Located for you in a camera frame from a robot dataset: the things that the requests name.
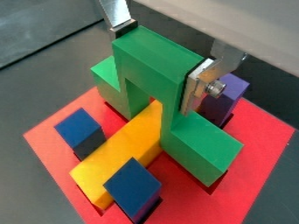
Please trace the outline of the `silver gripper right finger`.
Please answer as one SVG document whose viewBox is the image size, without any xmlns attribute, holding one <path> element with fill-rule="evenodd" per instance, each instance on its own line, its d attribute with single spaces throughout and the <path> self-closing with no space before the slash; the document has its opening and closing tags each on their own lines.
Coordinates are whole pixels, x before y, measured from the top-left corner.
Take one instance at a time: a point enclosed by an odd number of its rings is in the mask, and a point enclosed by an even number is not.
<svg viewBox="0 0 299 224">
<path fill-rule="evenodd" d="M 236 47 L 217 39 L 213 40 L 209 57 L 185 74 L 180 103 L 180 112 L 184 116 L 204 95 L 220 97 L 227 86 L 220 82 L 220 77 L 235 71 L 247 57 L 248 54 Z"/>
</svg>

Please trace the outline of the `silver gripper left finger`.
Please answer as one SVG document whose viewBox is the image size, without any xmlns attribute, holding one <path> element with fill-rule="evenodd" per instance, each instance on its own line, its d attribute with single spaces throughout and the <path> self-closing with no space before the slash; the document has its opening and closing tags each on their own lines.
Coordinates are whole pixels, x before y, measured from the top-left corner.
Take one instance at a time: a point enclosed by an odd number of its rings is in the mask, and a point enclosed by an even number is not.
<svg viewBox="0 0 299 224">
<path fill-rule="evenodd" d="M 137 27 L 137 22 L 131 17 L 127 0 L 99 0 L 99 6 L 109 37 L 115 40 Z"/>
</svg>

